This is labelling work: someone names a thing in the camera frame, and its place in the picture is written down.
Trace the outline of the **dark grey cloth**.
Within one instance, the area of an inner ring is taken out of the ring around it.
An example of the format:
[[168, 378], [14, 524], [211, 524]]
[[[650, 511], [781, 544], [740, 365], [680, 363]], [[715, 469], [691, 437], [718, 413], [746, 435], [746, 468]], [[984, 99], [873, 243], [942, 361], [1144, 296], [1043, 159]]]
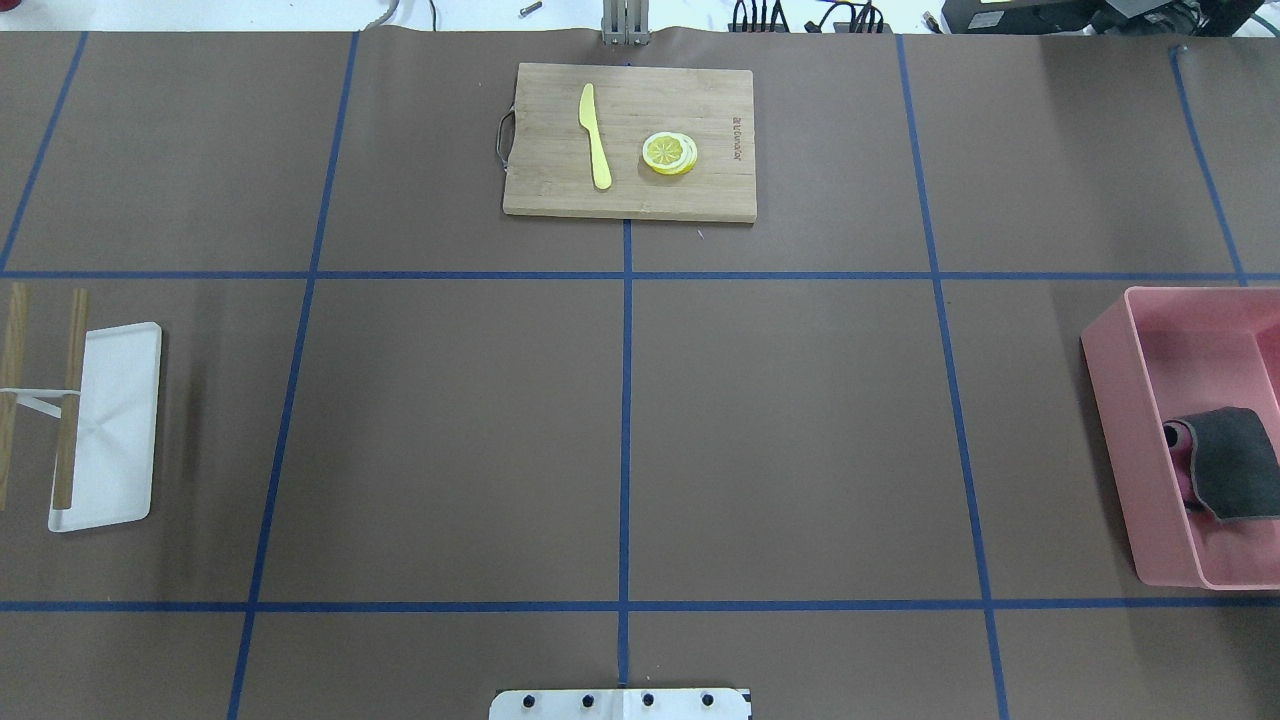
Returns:
[[1162, 423], [1183, 507], [1217, 523], [1276, 520], [1279, 465], [1258, 414], [1220, 407]]

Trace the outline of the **pink plastic bin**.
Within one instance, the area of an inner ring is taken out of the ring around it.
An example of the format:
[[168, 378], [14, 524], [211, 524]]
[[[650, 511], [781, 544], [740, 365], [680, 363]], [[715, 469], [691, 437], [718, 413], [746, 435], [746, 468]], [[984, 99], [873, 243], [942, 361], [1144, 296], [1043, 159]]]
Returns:
[[1082, 332], [1135, 574], [1148, 585], [1275, 591], [1277, 521], [1185, 509], [1164, 423], [1248, 407], [1277, 439], [1279, 292], [1124, 291]]

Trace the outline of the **white towel rack stand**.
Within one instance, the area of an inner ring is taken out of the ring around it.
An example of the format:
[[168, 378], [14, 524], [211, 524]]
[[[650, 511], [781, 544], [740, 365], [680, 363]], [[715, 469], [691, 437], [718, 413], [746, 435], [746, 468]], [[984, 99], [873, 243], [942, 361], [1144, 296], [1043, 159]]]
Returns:
[[12, 286], [3, 328], [1, 496], [8, 496], [17, 415], [58, 424], [47, 528], [70, 533], [145, 519], [152, 505], [163, 328], [141, 322], [91, 331], [90, 293], [73, 293], [61, 387], [22, 384], [31, 288]]

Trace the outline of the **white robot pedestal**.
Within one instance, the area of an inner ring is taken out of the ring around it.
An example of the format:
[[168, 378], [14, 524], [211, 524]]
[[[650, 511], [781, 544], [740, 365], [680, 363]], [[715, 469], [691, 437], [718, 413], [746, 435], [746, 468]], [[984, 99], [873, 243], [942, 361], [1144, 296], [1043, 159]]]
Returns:
[[503, 691], [489, 719], [751, 719], [749, 691], [600, 688]]

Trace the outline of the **yellow lemon slice toy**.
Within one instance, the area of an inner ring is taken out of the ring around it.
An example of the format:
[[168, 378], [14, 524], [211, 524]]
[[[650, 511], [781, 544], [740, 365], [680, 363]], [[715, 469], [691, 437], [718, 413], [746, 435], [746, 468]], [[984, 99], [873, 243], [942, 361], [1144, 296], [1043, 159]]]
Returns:
[[691, 136], [662, 131], [645, 138], [640, 158], [657, 174], [681, 176], [698, 164], [699, 151]]

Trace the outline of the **aluminium frame post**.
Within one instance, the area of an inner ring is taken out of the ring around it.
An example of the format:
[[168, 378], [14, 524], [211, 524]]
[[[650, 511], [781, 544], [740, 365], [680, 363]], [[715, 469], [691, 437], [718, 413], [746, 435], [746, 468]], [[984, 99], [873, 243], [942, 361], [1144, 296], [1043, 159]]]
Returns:
[[605, 0], [602, 42], [605, 46], [645, 46], [652, 41], [648, 0]]

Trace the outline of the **wooden cutting board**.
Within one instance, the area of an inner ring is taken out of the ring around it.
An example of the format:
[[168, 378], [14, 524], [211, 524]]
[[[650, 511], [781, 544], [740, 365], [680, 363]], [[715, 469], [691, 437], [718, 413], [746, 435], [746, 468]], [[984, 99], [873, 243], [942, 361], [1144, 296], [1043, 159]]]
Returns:
[[[594, 83], [613, 184], [593, 186], [579, 99]], [[755, 87], [750, 70], [595, 67], [525, 61], [518, 67], [503, 209], [511, 215], [658, 222], [756, 219]], [[645, 138], [680, 132], [698, 164], [660, 176], [640, 158]]]

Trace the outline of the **yellow plastic knife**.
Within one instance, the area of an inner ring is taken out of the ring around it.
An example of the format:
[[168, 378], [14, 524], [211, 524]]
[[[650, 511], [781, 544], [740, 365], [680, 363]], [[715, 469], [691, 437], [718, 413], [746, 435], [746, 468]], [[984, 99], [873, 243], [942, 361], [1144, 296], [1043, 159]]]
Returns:
[[613, 177], [599, 128], [594, 83], [585, 83], [581, 90], [577, 118], [580, 127], [588, 135], [593, 186], [598, 191], [607, 191], [613, 184]]

